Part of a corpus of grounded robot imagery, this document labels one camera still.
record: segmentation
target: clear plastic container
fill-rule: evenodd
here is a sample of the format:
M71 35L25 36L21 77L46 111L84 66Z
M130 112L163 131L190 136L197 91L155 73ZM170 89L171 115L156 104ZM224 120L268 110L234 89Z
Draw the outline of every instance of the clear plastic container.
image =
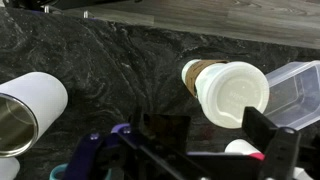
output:
M292 62L266 75L264 115L278 127L302 129L320 119L320 61Z

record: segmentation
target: granite countertop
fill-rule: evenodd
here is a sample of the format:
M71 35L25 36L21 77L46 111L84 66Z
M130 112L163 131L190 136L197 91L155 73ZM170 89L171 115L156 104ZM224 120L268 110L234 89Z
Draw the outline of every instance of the granite countertop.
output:
M18 157L17 179L48 179L66 163L78 140L110 132L127 122L135 107L148 113L192 117L187 149L222 151L238 130L219 128L181 81L184 64L195 58L253 64L268 73L291 61L320 59L313 49L175 32L0 8L0 83L31 71L57 77L69 102L41 139ZM316 123L303 131L319 132Z

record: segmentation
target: black granite countertop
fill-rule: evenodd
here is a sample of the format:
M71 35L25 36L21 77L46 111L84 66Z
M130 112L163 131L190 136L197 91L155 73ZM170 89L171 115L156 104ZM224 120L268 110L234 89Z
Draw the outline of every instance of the black granite countertop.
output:
M203 115L181 81L195 58L249 62L268 73L291 61L320 59L320 51L218 36L0 8L0 83L42 71L67 88L69 102L32 149L18 157L17 179L48 179L78 140L127 122L135 107L192 117L188 150L222 151L240 129L219 128ZM303 131L319 132L316 123Z

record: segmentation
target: white tumbler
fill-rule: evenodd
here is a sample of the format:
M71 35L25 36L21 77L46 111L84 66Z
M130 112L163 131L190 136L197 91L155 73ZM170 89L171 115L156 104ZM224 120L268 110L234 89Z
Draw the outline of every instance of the white tumbler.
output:
M29 149L64 111L68 94L55 77L32 72L0 85L0 157Z
M0 158L0 179L14 180L20 169L16 158Z

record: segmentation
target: teal object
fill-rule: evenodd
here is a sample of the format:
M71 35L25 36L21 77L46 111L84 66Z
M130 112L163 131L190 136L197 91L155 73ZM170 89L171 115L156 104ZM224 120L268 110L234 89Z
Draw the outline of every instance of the teal object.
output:
M61 164L61 165L55 167L50 173L49 180L60 180L60 179L56 178L56 175L58 173L64 172L67 169L67 166L68 166L68 164ZM105 180L111 180L111 174L112 174L112 171L111 171L111 169L109 169Z

